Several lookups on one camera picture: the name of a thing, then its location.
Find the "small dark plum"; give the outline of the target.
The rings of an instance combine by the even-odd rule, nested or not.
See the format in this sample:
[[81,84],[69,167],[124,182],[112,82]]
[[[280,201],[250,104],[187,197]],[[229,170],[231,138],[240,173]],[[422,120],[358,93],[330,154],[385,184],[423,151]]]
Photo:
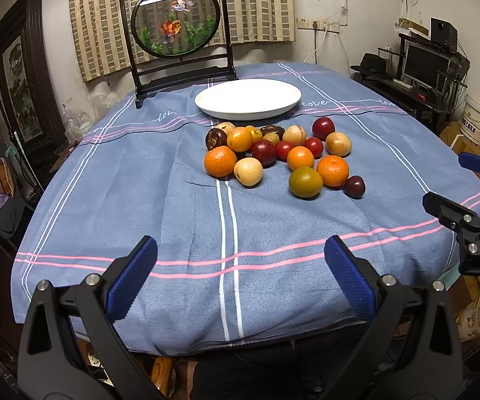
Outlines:
[[350,176],[344,183],[343,191],[353,199],[361,199],[366,193],[366,184],[359,175]]

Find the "large orange mandarin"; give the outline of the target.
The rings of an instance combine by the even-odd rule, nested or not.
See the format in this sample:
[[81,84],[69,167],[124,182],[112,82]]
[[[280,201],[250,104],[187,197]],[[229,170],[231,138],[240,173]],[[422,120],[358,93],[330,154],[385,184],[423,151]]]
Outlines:
[[319,160],[317,172],[326,186],[341,188],[349,177],[349,166],[343,158],[328,155]]
[[213,178],[222,179],[233,172],[237,157],[228,146],[218,146],[204,156],[204,169]]

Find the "golden brown round fruit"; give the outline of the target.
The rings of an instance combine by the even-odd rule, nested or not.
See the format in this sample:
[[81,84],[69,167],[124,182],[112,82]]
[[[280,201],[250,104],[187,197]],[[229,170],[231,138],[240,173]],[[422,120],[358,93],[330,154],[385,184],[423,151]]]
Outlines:
[[352,142],[346,134],[333,132],[326,137],[326,148],[331,155],[345,157],[352,150]]

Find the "green yellow round fruit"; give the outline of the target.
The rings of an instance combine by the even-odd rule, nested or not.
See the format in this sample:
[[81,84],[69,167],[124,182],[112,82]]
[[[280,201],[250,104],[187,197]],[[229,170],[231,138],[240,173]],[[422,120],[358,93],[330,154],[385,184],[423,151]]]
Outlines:
[[289,178],[289,189],[293,195],[301,199],[316,197],[324,182],[320,174],[311,167],[300,167],[294,170]]

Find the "large red plum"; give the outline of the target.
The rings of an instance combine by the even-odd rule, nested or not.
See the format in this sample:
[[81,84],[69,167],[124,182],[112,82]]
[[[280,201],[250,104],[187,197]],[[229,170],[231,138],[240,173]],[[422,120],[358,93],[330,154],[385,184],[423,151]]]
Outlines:
[[312,135],[325,141],[330,134],[336,131],[336,127],[329,117],[319,117],[313,122],[311,131]]

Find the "tan striped melon fruit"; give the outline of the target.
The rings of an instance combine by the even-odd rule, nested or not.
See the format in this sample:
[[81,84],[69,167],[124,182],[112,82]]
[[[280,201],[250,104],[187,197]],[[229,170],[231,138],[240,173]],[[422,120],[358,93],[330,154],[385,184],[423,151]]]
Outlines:
[[282,140],[292,143],[294,146],[302,146],[305,144],[307,139],[307,132],[302,126],[292,125],[289,126],[284,134],[282,135]]

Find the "dark red plum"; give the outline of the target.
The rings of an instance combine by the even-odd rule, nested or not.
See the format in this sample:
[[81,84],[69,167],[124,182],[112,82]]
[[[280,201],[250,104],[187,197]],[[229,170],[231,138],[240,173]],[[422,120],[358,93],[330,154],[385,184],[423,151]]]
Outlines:
[[251,145],[252,157],[257,159],[263,167],[268,167],[276,162],[276,148],[271,141],[260,139]]

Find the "pale yellow round fruit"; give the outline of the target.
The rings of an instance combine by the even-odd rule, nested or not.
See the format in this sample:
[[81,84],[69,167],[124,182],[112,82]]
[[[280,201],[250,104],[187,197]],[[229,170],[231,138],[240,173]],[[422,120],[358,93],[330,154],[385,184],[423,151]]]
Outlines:
[[233,174],[241,185],[253,187],[262,180],[264,167],[256,158],[245,157],[235,163]]

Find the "yellow orange persimmon fruit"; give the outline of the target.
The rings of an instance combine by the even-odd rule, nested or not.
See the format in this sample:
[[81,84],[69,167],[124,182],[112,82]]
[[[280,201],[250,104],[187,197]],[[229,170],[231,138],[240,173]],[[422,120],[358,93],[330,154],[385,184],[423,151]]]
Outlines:
[[253,141],[254,139],[251,130],[243,126],[235,127],[227,135],[227,146],[235,153],[247,152]]

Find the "dark brown mangosteen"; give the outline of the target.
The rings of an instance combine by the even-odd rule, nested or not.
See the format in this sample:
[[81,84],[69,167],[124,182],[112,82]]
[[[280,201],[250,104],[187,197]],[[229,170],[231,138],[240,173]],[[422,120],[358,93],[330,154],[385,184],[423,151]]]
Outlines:
[[228,135],[220,128],[211,128],[205,136],[205,145],[208,151],[227,145]]

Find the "dark brown passionfruit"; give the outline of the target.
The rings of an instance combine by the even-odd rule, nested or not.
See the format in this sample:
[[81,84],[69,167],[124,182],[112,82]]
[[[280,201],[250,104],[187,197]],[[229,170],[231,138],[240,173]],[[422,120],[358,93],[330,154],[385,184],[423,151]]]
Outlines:
[[285,129],[282,126],[268,125],[268,126],[263,126],[261,128],[261,132],[263,135],[274,133],[279,136],[280,140],[282,140],[282,135],[284,135]]

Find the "small yellow orange fruit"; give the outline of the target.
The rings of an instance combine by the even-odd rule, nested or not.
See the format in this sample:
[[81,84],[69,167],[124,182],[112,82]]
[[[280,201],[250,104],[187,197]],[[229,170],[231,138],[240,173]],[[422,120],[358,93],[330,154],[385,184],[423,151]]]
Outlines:
[[246,129],[249,130],[251,136],[252,136],[252,139],[253,139],[253,142],[256,142],[258,140],[261,140],[264,135],[262,133],[262,131],[258,128],[258,127],[255,127],[255,126],[245,126]]

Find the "white plastic bucket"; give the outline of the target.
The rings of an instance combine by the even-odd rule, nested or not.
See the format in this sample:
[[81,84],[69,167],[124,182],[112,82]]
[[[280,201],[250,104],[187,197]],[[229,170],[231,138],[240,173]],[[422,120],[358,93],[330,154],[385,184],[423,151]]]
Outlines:
[[461,132],[474,144],[480,145],[480,102],[467,95],[460,118]]

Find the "black metal shelf rack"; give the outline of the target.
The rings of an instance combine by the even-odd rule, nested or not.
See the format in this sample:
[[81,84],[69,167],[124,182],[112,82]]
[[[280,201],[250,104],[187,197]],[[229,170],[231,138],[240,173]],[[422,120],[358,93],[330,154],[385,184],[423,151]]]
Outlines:
[[463,53],[423,37],[401,33],[395,73],[374,76],[371,89],[434,133],[452,121],[467,88],[471,62]]

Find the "computer monitor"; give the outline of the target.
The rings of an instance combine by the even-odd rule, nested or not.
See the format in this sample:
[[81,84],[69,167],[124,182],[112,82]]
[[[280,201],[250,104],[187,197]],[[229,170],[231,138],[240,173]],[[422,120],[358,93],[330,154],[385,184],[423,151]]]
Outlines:
[[442,90],[450,58],[418,43],[409,42],[405,52],[403,74],[428,88]]

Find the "black speaker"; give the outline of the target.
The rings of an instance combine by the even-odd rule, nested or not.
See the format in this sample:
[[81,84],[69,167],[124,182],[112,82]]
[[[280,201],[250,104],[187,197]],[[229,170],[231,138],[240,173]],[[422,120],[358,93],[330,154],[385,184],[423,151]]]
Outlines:
[[458,47],[458,31],[449,22],[431,18],[430,40],[451,52],[456,52]]

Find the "black hat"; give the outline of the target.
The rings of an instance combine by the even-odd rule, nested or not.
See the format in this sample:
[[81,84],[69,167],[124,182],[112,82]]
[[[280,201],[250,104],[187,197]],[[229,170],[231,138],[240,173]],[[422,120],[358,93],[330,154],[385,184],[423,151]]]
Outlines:
[[364,77],[389,76],[388,72],[386,71],[386,60],[381,58],[379,55],[370,52],[364,54],[358,65],[351,65],[349,69],[359,72]]

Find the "blue striped tablecloth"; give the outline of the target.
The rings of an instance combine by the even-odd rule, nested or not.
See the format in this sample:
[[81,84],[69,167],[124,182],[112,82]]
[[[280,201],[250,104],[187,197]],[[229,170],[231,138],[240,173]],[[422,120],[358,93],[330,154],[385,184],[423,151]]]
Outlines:
[[203,84],[136,107],[124,98],[73,150],[41,197],[11,275],[23,322],[36,285],[78,284],[157,241],[157,264],[116,323],[133,350],[187,355],[320,330],[352,316],[323,255],[337,235],[380,273],[429,284],[458,262],[455,235],[423,208],[434,191],[480,215],[480,179],[433,132],[370,89],[307,63],[240,67],[242,79],[294,85],[301,102],[278,125],[330,117],[352,142],[365,195],[325,188],[301,200],[275,163],[246,188],[204,169],[213,126],[196,106]]

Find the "white oval plate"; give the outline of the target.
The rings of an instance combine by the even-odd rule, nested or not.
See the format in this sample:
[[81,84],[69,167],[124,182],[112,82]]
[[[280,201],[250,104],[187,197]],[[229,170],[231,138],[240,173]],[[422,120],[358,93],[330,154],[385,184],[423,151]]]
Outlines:
[[294,85],[267,79],[231,80],[201,91],[194,99],[210,117],[251,121],[279,117],[301,100]]

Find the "dark framed painting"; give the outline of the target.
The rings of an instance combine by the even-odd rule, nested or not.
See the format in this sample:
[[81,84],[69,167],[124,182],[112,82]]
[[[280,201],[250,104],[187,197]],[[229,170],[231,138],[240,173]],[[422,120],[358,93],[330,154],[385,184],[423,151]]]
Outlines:
[[44,48],[42,0],[17,0],[0,20],[0,92],[11,133],[28,152],[66,141]]

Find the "striped beige curtain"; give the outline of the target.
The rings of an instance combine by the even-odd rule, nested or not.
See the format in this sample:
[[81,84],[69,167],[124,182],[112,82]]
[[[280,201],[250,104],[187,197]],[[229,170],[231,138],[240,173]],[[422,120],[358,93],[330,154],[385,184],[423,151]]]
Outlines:
[[179,54],[211,44],[292,42],[293,0],[69,0],[75,52],[85,81],[152,61],[145,51]]

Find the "goldfish round screen ornament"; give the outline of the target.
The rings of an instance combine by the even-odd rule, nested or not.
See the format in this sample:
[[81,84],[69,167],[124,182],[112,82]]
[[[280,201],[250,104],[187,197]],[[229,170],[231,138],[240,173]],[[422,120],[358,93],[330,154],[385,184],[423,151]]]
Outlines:
[[135,106],[203,80],[236,80],[227,0],[119,0]]

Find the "wall power strip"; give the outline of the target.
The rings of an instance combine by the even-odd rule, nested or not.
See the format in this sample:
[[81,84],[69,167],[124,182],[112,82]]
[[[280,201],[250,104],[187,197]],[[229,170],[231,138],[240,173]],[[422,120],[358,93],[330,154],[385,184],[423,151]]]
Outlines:
[[316,30],[328,33],[340,33],[338,21],[315,20],[307,17],[297,17],[296,26],[299,30]]

